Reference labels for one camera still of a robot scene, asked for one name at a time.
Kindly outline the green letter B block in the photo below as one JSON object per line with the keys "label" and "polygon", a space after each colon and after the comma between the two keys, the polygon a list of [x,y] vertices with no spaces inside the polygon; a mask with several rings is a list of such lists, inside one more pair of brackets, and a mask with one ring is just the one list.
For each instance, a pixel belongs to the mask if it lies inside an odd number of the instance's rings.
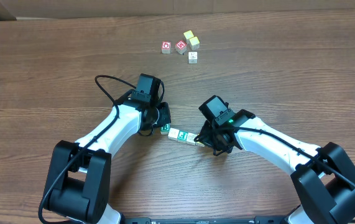
{"label": "green letter B block", "polygon": [[168,134],[170,131],[170,124],[165,124],[160,128],[160,133],[161,134]]}

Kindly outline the red Y wooden block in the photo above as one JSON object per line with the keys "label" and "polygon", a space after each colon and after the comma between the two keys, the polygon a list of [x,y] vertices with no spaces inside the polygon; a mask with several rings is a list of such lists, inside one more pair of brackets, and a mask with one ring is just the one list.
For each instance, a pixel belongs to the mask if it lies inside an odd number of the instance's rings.
{"label": "red Y wooden block", "polygon": [[202,142],[200,142],[200,141],[196,141],[195,144],[196,144],[197,146],[201,146],[201,147],[204,147],[204,146],[205,146],[205,145],[204,145]]}

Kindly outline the plain E pretzel block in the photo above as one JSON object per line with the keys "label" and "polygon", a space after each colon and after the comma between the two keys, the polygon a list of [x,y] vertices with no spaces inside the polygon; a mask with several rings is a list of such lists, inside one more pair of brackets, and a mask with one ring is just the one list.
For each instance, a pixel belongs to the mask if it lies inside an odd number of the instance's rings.
{"label": "plain E pretzel block", "polygon": [[197,135],[196,134],[194,134],[194,133],[188,133],[187,134],[187,140],[186,140],[186,142],[187,142],[187,144],[191,144],[191,145],[196,145],[196,142],[195,142],[195,138],[197,137]]}

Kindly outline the green letter F block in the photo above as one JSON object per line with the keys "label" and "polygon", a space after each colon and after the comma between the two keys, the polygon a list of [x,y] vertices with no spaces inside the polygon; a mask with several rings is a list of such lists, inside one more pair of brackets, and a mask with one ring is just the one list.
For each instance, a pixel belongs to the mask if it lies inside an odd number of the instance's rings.
{"label": "green letter F block", "polygon": [[186,142],[187,137],[188,137],[188,132],[179,131],[178,136],[177,136],[177,141],[178,142]]}

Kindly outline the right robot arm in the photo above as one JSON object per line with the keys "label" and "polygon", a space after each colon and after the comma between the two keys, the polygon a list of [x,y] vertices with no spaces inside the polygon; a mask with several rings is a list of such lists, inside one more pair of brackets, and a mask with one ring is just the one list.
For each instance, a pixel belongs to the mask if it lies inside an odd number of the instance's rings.
{"label": "right robot arm", "polygon": [[206,121],[195,138],[214,156],[236,147],[252,152],[287,173],[300,199],[283,223],[355,223],[355,165],[346,151],[329,142],[301,142],[266,125],[254,113],[235,113],[219,96],[199,110]]}

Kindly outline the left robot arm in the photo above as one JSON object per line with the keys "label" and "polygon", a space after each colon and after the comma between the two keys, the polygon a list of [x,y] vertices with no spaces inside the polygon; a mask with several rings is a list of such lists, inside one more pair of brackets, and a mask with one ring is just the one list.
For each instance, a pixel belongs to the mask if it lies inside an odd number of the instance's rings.
{"label": "left robot arm", "polygon": [[142,73],[136,85],[111,100],[110,114],[94,130],[56,144],[38,209],[42,223],[44,210],[65,217],[65,223],[123,222],[108,202],[111,160],[131,136],[151,136],[171,122],[164,93],[161,79]]}

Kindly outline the blue X wooden block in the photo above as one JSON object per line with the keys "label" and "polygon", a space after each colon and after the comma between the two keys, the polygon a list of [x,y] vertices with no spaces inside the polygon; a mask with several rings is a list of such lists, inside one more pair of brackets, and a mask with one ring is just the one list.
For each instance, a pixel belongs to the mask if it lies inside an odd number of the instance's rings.
{"label": "blue X wooden block", "polygon": [[189,64],[198,63],[198,52],[189,52],[188,53],[188,63]]}

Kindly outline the red apple picture block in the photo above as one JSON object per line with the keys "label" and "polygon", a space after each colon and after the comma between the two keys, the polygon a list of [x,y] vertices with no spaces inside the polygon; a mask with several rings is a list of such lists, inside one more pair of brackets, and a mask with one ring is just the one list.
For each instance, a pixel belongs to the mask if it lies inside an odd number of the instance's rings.
{"label": "red apple picture block", "polygon": [[162,47],[161,47],[161,52],[163,54],[170,54],[171,53],[171,42],[163,41],[162,42]]}

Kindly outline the red letter M block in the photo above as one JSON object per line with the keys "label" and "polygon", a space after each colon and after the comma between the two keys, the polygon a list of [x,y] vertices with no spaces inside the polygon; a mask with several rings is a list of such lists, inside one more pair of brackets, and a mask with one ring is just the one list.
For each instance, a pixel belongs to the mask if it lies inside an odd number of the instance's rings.
{"label": "red letter M block", "polygon": [[187,51],[187,43],[183,40],[179,40],[175,44],[175,50],[180,54],[183,55]]}

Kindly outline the yellow front wooden block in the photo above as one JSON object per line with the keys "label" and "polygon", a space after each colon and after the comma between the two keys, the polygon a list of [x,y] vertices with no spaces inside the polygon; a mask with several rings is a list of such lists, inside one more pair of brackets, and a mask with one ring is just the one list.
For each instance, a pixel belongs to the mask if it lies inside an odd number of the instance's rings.
{"label": "yellow front wooden block", "polygon": [[189,40],[190,48],[196,50],[200,48],[200,41],[197,36],[190,38]]}

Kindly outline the yellow wooden block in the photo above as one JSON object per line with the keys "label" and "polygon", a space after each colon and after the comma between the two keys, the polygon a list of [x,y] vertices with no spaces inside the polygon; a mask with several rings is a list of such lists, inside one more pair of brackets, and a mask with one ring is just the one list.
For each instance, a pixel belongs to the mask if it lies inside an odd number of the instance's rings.
{"label": "yellow wooden block", "polygon": [[183,36],[184,36],[186,41],[188,41],[189,39],[194,37],[193,32],[191,30],[188,30],[188,31],[184,32]]}
{"label": "yellow wooden block", "polygon": [[190,38],[189,40],[190,48],[196,50],[200,48],[200,41],[197,36]]}

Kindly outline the yellow rear wooden block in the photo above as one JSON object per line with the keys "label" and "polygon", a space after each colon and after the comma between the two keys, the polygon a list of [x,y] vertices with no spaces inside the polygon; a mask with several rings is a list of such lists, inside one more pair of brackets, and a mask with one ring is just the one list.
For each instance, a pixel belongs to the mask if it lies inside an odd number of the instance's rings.
{"label": "yellow rear wooden block", "polygon": [[194,37],[193,32],[191,30],[188,30],[188,31],[184,32],[183,36],[184,36],[186,41],[188,41],[189,39]]}

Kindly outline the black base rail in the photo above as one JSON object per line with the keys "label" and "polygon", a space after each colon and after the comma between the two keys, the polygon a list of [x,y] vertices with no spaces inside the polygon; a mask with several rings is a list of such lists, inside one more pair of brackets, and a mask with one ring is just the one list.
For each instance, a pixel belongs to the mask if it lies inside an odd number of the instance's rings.
{"label": "black base rail", "polygon": [[149,217],[122,217],[121,224],[305,224],[313,223],[303,215],[298,217],[277,216],[256,216],[251,218],[175,218],[159,219]]}

